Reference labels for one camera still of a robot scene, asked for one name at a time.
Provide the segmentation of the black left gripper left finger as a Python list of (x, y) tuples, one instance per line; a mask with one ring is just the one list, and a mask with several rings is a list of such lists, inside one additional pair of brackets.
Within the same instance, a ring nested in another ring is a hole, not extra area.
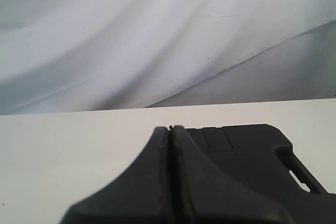
[(155, 128), (132, 164), (104, 188), (73, 204), (61, 223), (173, 223), (168, 140), (167, 128)]

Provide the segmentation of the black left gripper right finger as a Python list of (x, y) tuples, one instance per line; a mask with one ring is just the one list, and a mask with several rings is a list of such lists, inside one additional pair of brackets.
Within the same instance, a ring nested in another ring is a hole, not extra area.
[(293, 223), (281, 205), (222, 172), (180, 125), (170, 128), (176, 223)]

